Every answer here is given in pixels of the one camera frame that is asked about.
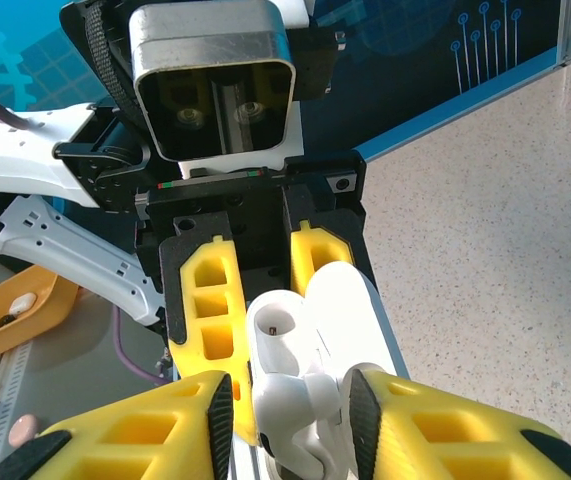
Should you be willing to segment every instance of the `gray table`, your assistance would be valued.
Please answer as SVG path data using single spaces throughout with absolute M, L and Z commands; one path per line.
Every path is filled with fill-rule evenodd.
M 154 387 L 125 368 L 116 356 L 110 312 L 111 304 L 84 291 L 61 325 L 3 356 L 0 425 L 12 425 L 29 413 L 44 430 L 65 418 Z M 126 354 L 154 372 L 163 354 L 161 338 L 126 315 L 121 325 Z M 20 381 L 12 381 L 17 370 L 22 372 Z M 6 430 L 0 426 L 0 459 L 13 450 Z
M 364 197 L 412 379 L 571 442 L 571 66 L 376 160 Z

